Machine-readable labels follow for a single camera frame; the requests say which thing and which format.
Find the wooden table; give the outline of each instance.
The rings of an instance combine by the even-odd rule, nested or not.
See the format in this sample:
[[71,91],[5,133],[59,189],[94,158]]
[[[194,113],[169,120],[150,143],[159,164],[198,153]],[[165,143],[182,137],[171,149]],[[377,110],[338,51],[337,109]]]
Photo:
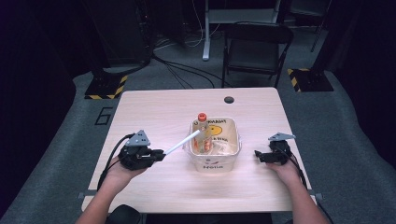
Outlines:
[[[227,96],[234,98],[232,104],[224,102]],[[274,88],[126,91],[120,98],[89,189],[96,189],[111,150],[124,135],[144,130],[150,148],[166,151],[189,134],[190,125],[200,112],[209,118],[235,120],[242,149],[231,172],[199,173],[180,148],[134,178],[113,201],[110,212],[121,204],[141,213],[291,211],[286,187],[254,154],[254,150],[271,151],[268,137],[278,132],[291,133]],[[288,143],[305,172],[295,141],[290,139]],[[82,210],[91,199],[92,196],[85,197]]]

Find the white straw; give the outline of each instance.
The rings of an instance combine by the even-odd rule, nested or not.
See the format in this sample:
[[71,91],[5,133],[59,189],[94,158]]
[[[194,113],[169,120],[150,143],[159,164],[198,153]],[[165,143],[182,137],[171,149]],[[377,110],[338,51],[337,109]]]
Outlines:
[[198,135],[198,133],[200,133],[199,130],[195,131],[194,133],[190,134],[189,136],[187,136],[185,139],[183,139],[181,142],[177,143],[177,145],[175,145],[174,147],[172,147],[171,149],[165,151],[166,155],[169,155],[171,152],[175,151],[178,147],[180,147],[181,145],[183,145],[184,143],[186,143],[187,141],[191,140],[193,137],[195,137],[196,135]]

